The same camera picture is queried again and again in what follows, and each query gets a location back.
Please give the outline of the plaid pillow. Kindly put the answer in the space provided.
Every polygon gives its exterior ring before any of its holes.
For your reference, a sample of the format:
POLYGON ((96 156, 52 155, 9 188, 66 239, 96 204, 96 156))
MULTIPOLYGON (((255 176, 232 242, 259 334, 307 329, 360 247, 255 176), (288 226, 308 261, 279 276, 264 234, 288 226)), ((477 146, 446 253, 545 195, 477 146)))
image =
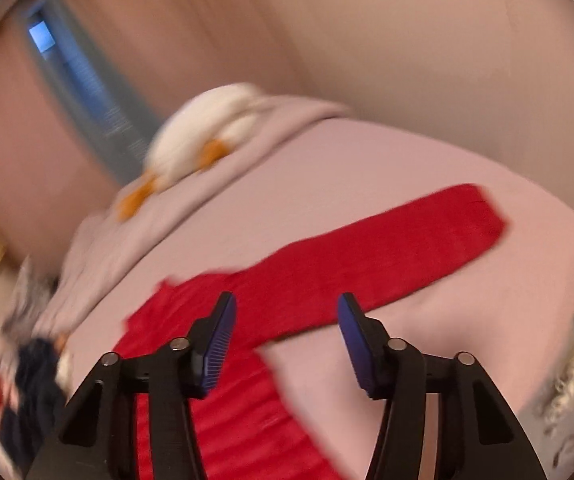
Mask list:
POLYGON ((14 344, 29 340, 57 284, 57 278, 37 271, 32 258, 27 256, 21 263, 8 313, 0 329, 2 336, 14 344))

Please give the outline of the blue grey curtain panel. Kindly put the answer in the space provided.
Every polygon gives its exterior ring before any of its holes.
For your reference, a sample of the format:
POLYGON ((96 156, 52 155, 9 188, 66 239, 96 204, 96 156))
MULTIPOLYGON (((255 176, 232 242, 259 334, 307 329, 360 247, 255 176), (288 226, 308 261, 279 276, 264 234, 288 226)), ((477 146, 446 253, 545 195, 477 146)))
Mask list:
POLYGON ((134 181, 161 118, 62 0, 21 0, 19 24, 40 76, 83 144, 116 182, 134 181))

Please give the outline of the grey folded duvet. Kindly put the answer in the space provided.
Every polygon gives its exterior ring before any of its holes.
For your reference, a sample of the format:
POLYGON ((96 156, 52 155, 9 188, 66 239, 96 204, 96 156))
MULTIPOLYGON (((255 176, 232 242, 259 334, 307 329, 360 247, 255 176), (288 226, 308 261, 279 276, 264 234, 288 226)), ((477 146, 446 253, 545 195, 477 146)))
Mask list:
POLYGON ((162 240, 274 148, 330 118, 351 115, 348 107, 302 96, 275 96, 251 129, 251 139, 211 168, 191 174, 151 197, 127 222, 110 210, 92 214, 78 227, 64 258, 59 286, 33 325, 34 335, 71 332, 162 240))

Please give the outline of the pink bed mattress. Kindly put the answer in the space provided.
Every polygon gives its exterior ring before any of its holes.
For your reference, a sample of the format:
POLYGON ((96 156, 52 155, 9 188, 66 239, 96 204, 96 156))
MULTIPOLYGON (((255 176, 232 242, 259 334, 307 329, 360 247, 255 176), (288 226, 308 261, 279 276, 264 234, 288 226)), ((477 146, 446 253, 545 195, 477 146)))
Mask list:
POLYGON ((162 284, 66 406, 34 479, 330 479, 258 348, 338 324, 360 386, 385 402, 368 477, 415 479, 438 394, 439 479, 540 479, 543 469, 472 356, 429 356, 371 311, 488 252, 506 221, 463 183, 291 243, 250 268, 162 284))

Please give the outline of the pink curtain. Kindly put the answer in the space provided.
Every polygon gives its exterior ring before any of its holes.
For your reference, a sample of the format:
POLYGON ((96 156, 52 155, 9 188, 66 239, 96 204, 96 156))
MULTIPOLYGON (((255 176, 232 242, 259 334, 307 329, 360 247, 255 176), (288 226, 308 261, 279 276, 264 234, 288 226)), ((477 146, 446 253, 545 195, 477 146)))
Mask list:
MULTIPOLYGON (((313 93, 267 0, 62 0, 165 121, 195 94, 237 81, 313 93)), ((0 12, 0 240, 8 258, 57 271, 81 221, 122 186, 89 151, 31 58, 21 0, 0 12)))

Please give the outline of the dark navy garment pile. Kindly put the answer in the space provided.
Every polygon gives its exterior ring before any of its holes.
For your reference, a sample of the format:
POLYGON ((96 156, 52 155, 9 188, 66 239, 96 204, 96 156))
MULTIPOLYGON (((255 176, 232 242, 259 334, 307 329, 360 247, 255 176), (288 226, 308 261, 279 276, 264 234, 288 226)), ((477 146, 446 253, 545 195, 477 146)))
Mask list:
POLYGON ((66 393, 58 384, 60 353, 50 340, 32 339, 19 349, 14 375, 15 408, 7 405, 0 419, 0 444, 23 477, 60 417, 66 393))

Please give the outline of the white plush goose toy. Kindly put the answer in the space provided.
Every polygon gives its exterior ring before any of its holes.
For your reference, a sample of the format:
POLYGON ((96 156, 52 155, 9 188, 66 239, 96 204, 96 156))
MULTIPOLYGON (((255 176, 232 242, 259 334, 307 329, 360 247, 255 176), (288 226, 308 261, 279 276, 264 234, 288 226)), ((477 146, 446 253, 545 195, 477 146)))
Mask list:
POLYGON ((252 137, 270 97, 250 82, 202 92, 157 131, 135 188, 116 204, 118 219, 133 218, 150 196, 197 171, 205 171, 252 137))

